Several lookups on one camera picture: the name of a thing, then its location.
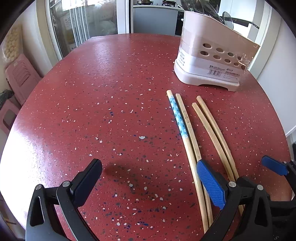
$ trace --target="pink plastic stool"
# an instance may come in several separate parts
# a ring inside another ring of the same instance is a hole
[[[5,73],[16,99],[23,105],[41,77],[23,54],[7,67]]]
[[[7,99],[0,109],[0,129],[4,131],[6,135],[9,135],[10,129],[9,125],[5,122],[4,117],[8,110],[11,110],[16,115],[20,111],[19,108],[13,104],[9,99]]]

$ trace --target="sliding glass door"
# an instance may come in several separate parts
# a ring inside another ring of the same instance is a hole
[[[129,0],[45,0],[62,57],[91,37],[130,33]]]

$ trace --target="barcode label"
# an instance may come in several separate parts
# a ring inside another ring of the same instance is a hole
[[[208,72],[208,74],[218,76],[218,77],[221,76],[221,73],[222,73],[221,71],[217,71],[217,70],[213,70],[213,69],[210,69],[210,71]]]

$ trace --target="blue gripper pad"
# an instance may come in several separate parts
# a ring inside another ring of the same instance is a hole
[[[263,166],[279,174],[280,176],[288,174],[288,169],[286,167],[286,164],[279,162],[275,159],[272,159],[269,156],[262,157],[261,162]]]
[[[197,162],[197,174],[205,186],[213,204],[220,209],[223,209],[225,200],[225,190],[219,184],[218,179],[215,177],[215,172],[210,168],[210,166],[200,160]]]

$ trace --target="white wall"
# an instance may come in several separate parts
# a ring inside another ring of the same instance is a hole
[[[273,50],[257,78],[270,99],[286,136],[296,130],[296,39],[284,20]]]
[[[264,0],[221,0],[219,15],[228,12],[233,18],[247,20],[260,26],[264,2]],[[258,29],[251,24],[245,27],[234,23],[234,30],[252,41],[256,39],[258,33]]]
[[[24,54],[30,60],[40,76],[52,69],[38,27],[36,1],[33,2],[19,17],[22,22],[22,40]]]

